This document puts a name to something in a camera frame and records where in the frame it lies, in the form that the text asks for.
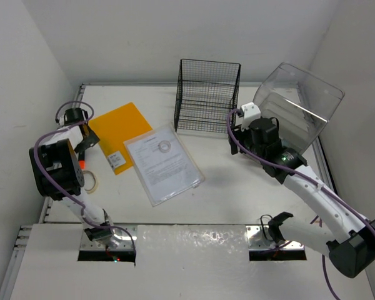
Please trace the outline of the black orange highlighter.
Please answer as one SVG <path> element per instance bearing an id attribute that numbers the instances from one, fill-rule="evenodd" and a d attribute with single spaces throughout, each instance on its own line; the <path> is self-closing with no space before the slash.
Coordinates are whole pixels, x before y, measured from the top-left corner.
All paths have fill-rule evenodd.
<path id="1" fill-rule="evenodd" d="M 78 154 L 78 162 L 79 162 L 79 165 L 80 165 L 80 168 L 82 170 L 84 170 L 86 168 L 86 162 L 85 162 L 85 152 L 80 152 Z"/>

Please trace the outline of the clear plastic drawer organizer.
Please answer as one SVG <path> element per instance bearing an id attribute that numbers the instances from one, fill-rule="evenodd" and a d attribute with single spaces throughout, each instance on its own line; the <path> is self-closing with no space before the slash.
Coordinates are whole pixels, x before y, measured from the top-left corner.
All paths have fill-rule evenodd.
<path id="1" fill-rule="evenodd" d="M 331 120 L 344 91 L 312 72 L 282 62 L 258 87 L 253 102 L 279 121 L 282 144 L 303 154 Z"/>

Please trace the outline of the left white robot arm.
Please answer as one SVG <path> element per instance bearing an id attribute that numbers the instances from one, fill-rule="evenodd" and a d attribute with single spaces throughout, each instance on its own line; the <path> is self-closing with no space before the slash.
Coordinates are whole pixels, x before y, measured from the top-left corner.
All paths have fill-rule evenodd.
<path id="1" fill-rule="evenodd" d="M 56 122 L 59 131 L 44 144 L 29 149 L 37 190 L 72 211 L 90 241 L 107 246 L 114 237 L 110 218 L 90 201 L 78 160 L 78 155 L 95 146 L 99 138 L 88 125 L 88 112 L 80 107 L 65 110 Z"/>

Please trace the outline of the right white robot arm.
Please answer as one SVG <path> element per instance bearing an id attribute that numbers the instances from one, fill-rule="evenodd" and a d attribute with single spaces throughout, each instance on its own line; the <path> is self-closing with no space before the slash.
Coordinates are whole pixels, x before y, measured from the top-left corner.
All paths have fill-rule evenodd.
<path id="1" fill-rule="evenodd" d="M 279 137 L 275 117 L 246 118 L 234 126 L 237 110 L 226 118 L 231 153 L 247 154 L 259 161 L 262 169 L 279 184 L 301 198 L 326 224 L 311 227 L 291 212 L 270 217 L 263 238 L 278 248 L 297 241 L 329 258 L 348 278 L 355 278 L 375 261 L 375 219 L 370 220 L 345 203 L 318 178 L 304 157 L 287 147 Z"/>

